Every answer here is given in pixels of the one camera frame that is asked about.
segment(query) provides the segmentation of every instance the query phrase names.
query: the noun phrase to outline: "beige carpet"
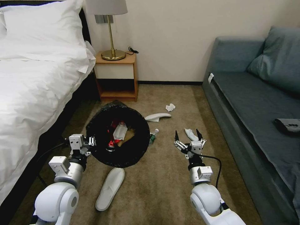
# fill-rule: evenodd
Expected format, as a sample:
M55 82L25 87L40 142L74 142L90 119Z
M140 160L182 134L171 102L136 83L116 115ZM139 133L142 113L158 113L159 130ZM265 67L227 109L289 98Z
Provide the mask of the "beige carpet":
M158 123L149 122L150 130L160 130L154 144L134 166L125 168L125 179L111 206L104 212L96 211L94 204L111 167L88 159L87 169L79 189L79 203L71 225L133 225L133 224L205 224L190 204L192 185L187 169L188 161L173 145L175 130L183 142L189 142L184 128L196 128L207 139L203 153L222 160L223 168L219 191L228 204L246 224L262 224L239 170L234 162L222 132L199 86L140 85L137 102L125 102L143 116L165 113L166 104L176 106L171 118ZM64 137L73 133L85 133L85 125L105 102L83 102L74 114ZM69 150L57 150L53 154L68 156ZM215 184L218 163L204 159L212 166ZM54 174L46 164L41 176L48 184ZM36 180L15 214L11 225L27 225L33 212L35 197L43 189Z

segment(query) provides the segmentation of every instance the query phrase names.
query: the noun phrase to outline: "black trash bag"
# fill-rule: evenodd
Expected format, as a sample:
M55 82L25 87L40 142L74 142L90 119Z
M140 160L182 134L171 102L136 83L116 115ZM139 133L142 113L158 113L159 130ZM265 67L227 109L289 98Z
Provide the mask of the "black trash bag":
M124 142L121 147L116 146L113 152L107 150L111 141L108 129L112 121L119 119L126 126L135 129L135 135ZM92 155L100 162L112 166L125 168L136 164L146 152L150 130L147 121L136 110L127 107L119 101L114 101L103 106L86 126L87 136L94 136L96 147L91 149Z

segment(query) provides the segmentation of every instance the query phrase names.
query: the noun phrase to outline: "bed frame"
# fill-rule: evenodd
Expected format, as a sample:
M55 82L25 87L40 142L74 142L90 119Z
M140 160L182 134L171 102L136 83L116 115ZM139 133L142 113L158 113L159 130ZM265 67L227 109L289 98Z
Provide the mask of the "bed frame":
M4 6L12 5L44 5L53 1L1 1L0 8ZM88 24L83 10L79 13L82 22L82 34L84 40L91 43L91 38L88 30ZM66 104L63 112L58 117L53 126L45 133L43 133L38 142L38 150L36 155L26 166L24 172L14 185L9 195L5 198L4 202L0 206L1 224L9 224L21 204L23 198L27 194L32 183L36 179L41 168L45 164L50 153L40 156L55 146L61 139L61 134L65 127L68 125L73 113L78 108L82 99L97 99L97 87L95 83L95 74L91 73L80 85L80 87L73 93L72 99Z

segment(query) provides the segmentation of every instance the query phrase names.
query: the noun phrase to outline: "baseboard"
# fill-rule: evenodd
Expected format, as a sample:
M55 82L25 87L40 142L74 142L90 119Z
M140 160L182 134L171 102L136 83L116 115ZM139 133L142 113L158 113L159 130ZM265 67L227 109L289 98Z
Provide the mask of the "baseboard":
M138 81L139 84L202 85L202 81Z

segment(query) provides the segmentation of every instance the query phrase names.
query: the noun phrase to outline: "wall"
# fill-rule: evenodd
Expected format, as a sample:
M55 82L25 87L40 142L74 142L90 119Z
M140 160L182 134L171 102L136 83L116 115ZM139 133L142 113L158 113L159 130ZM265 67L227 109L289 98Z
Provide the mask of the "wall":
M202 81L214 39L266 37L271 25L299 26L299 0L127 0L114 17L115 48L138 50L139 80ZM110 49L107 24L86 15L96 51Z

